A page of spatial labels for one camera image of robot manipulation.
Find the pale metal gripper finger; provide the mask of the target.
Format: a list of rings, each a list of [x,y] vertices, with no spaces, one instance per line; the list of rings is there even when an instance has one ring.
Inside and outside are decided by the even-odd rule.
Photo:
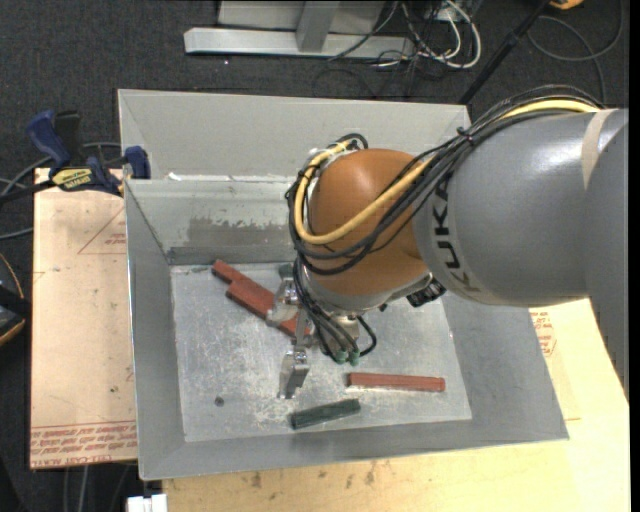
[[[294,398],[297,390],[303,386],[309,369],[308,355],[304,348],[289,350],[281,364],[278,397]]]
[[[284,279],[276,293],[273,303],[266,314],[267,324],[280,326],[285,322],[295,321],[300,310],[300,299],[293,279]]]

